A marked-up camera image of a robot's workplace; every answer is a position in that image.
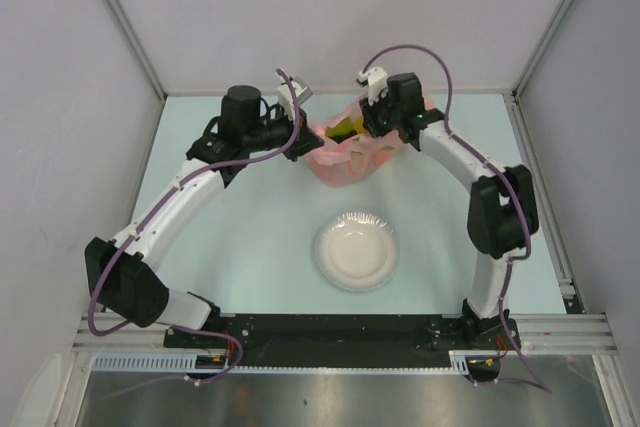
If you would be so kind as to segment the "pink plastic bag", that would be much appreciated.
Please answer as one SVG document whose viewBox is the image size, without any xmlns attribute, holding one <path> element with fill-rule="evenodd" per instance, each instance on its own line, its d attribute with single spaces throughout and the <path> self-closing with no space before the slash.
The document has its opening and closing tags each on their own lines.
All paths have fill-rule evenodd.
<svg viewBox="0 0 640 427">
<path fill-rule="evenodd" d="M 324 146 L 304 156 L 309 169 L 323 183 L 333 188 L 347 187 L 359 182 L 405 148 L 396 131 L 384 137 L 372 137 L 364 128 L 358 140 L 349 139 L 337 144 L 325 130 L 345 117 L 363 117 L 359 99 L 355 98 L 340 113 L 322 121 L 309 121 L 310 127 L 324 139 Z"/>
</svg>

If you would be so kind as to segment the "white paper plate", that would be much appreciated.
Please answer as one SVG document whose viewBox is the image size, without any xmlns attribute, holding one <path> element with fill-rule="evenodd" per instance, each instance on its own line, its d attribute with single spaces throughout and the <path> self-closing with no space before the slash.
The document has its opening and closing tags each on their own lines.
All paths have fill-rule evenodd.
<svg viewBox="0 0 640 427">
<path fill-rule="evenodd" d="M 394 276 L 400 244 L 393 226 L 367 211 L 347 211 L 316 232 L 311 259 L 333 286 L 349 292 L 377 290 Z"/>
</svg>

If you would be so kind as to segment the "green fake pear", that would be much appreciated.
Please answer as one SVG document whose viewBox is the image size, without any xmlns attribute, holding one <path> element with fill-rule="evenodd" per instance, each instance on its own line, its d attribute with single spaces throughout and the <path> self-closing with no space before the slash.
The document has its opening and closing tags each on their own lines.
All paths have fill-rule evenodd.
<svg viewBox="0 0 640 427">
<path fill-rule="evenodd" d="M 343 134 L 352 130 L 360 133 L 364 131 L 362 116 L 355 119 L 351 117 L 345 117 L 341 119 L 337 124 L 327 127 L 325 130 L 325 134 L 328 137 L 328 135 Z"/>
</svg>

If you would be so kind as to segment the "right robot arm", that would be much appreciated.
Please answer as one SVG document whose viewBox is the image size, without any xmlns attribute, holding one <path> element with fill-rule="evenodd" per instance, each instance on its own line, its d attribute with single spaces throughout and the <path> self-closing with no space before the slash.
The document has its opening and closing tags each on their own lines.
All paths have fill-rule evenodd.
<svg viewBox="0 0 640 427">
<path fill-rule="evenodd" d="M 494 163 L 457 134 L 447 111 L 427 108 L 418 77 L 388 75 L 379 67 L 358 73 L 366 92 L 359 101 L 363 125 L 374 137 L 391 132 L 436 160 L 467 190 L 467 233 L 478 255 L 458 335 L 472 348 L 489 349 L 510 339 L 506 296 L 513 265 L 527 259 L 539 229 L 532 175 L 523 165 Z"/>
</svg>

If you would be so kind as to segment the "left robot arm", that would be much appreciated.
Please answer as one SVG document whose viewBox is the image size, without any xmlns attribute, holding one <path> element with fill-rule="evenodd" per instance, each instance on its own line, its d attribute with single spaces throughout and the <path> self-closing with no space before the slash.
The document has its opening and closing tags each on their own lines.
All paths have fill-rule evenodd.
<svg viewBox="0 0 640 427">
<path fill-rule="evenodd" d="M 312 95 L 298 78 L 287 78 L 278 100 L 269 105 L 259 89 L 230 87 L 218 116 L 206 125 L 186 153 L 178 173 L 155 203 L 109 240 L 92 239 L 85 248 L 91 295 L 90 331 L 102 305 L 124 324 L 146 328 L 154 323 L 186 329 L 197 345 L 214 344 L 221 334 L 215 307 L 205 298 L 164 285 L 156 271 L 179 234 L 195 214 L 221 194 L 247 165 L 279 154 L 297 161 L 323 146 L 310 127 L 302 104 Z"/>
</svg>

